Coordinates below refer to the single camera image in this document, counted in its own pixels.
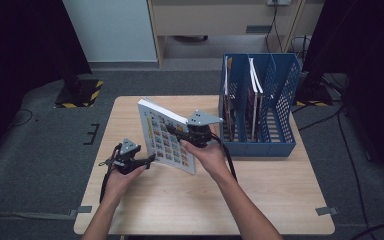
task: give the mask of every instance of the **electrical outlet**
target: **electrical outlet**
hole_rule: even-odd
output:
[[[291,0],[267,0],[267,5],[275,4],[279,6],[291,5]]]

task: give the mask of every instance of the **gripper camera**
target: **gripper camera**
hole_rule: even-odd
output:
[[[112,166],[115,166],[115,169],[121,174],[129,174],[138,167],[146,166],[146,169],[151,167],[151,163],[155,160],[155,154],[148,157],[148,159],[135,160],[135,155],[140,151],[141,146],[130,141],[127,138],[124,138],[122,143],[119,143],[115,148],[111,157],[108,158],[105,162],[99,164],[108,165],[108,171],[104,176],[101,187],[101,196],[99,202],[102,201],[102,198],[105,195],[105,187],[107,186],[108,178],[110,177],[111,172],[114,170]]]
[[[177,130],[175,127],[166,125],[167,131],[176,136],[177,141],[181,139],[192,143],[195,147],[204,148],[207,143],[214,139],[210,124],[223,122],[222,118],[196,110],[187,121],[188,132]]]
[[[140,151],[140,148],[140,145],[125,138],[123,143],[118,144],[114,148],[111,162],[124,175],[141,166],[146,166],[146,169],[149,169],[151,162],[155,160],[155,154],[149,156],[148,159],[135,160],[135,155]]]

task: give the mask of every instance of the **gray carpet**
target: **gray carpet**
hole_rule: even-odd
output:
[[[10,128],[0,143],[0,212],[68,214],[76,209],[116,97],[218,94],[220,84],[220,71],[117,71],[95,72],[95,75],[104,84],[90,108],[54,108],[62,81],[25,96],[21,108],[26,110],[20,110],[13,122],[21,126]],[[302,127],[333,114],[340,105],[307,107],[294,116]],[[357,167],[370,225],[383,224],[384,167],[365,159],[364,148],[350,120],[341,115],[341,121]],[[94,144],[84,145],[91,139],[87,133],[94,131],[91,124],[100,125],[98,134]],[[333,216],[336,231],[331,236],[285,236],[285,239],[350,239],[366,227],[337,119],[303,130],[301,135],[327,205],[336,207],[340,213]],[[79,239],[73,225],[73,220],[0,218],[0,239]],[[384,229],[374,235],[376,239],[384,239]]]

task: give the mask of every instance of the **white wall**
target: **white wall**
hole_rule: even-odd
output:
[[[157,62],[146,0],[63,0],[89,62]]]

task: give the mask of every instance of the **forearm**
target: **forearm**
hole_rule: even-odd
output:
[[[282,236],[245,194],[233,177],[213,177],[238,225],[241,236],[247,239],[282,239]]]
[[[107,203],[102,201],[96,210],[92,221],[89,223],[82,239],[83,240],[99,240],[107,239],[108,231],[111,226],[112,218],[114,216],[117,205],[114,203]]]

